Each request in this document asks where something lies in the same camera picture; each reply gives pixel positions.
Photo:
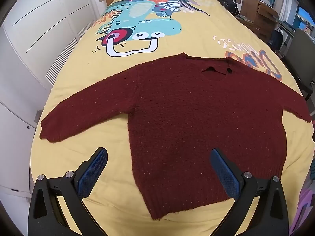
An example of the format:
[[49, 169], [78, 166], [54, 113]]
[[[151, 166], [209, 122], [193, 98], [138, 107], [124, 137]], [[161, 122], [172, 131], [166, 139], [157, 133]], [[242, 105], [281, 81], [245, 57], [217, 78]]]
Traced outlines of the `black backpack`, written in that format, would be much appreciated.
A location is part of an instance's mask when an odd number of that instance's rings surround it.
[[236, 0], [217, 0], [220, 4], [228, 10], [233, 16], [239, 14], [238, 6]]

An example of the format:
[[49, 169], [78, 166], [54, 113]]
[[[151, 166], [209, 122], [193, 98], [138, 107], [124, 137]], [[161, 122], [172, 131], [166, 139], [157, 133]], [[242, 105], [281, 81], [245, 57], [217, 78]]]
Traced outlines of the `grey green chair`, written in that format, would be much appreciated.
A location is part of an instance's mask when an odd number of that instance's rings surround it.
[[307, 93], [307, 101], [312, 93], [314, 80], [314, 38], [301, 29], [296, 29], [292, 42], [283, 58], [301, 91]]

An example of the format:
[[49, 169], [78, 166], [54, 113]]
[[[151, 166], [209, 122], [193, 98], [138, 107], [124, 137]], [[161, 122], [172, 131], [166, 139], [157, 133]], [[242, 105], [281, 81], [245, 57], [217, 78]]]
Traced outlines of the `wooden drawer cabinet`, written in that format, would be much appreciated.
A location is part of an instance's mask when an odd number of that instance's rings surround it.
[[240, 22], [267, 43], [274, 31], [278, 13], [260, 0], [242, 0]]

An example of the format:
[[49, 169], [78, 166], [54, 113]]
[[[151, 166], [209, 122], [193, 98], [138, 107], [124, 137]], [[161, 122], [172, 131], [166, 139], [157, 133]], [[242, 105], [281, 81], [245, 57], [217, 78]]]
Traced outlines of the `yellow dinosaur print bedspread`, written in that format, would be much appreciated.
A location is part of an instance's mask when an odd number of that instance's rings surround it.
[[[234, 19], [216, 0], [188, 0], [192, 9], [168, 9], [168, 19], [181, 24], [180, 33], [156, 41], [124, 41], [115, 45], [120, 54], [110, 57], [97, 40], [97, 30], [117, 13], [97, 20], [69, 55], [52, 87], [42, 116], [62, 100], [85, 87], [134, 65], [185, 52], [193, 56], [241, 58], [248, 53], [258, 70], [280, 74], [282, 82], [298, 90], [291, 73], [278, 56], [253, 32]], [[31, 174], [59, 177], [77, 168], [98, 147], [105, 147], [109, 161], [85, 205], [109, 235], [209, 235], [231, 207], [231, 201], [152, 220], [131, 171], [127, 118], [118, 116], [88, 131], [53, 144], [34, 137]]]

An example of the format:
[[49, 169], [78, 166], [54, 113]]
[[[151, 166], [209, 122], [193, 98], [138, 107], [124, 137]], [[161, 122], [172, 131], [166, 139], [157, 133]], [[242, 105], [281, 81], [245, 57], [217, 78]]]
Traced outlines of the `white wardrobe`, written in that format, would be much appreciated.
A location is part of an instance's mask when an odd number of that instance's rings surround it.
[[28, 232], [37, 124], [69, 55], [96, 19], [94, 0], [17, 0], [1, 24], [1, 218]]

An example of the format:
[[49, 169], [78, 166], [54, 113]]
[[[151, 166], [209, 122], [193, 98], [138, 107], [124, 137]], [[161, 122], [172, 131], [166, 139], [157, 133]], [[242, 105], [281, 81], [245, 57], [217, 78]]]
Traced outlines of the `dark red knit sweater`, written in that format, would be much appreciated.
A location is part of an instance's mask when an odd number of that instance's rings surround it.
[[152, 219], [229, 199], [214, 149], [258, 178], [280, 176], [287, 112], [313, 134], [298, 92], [233, 58], [185, 53], [135, 65], [71, 95], [41, 121], [61, 142], [125, 114], [134, 181]]

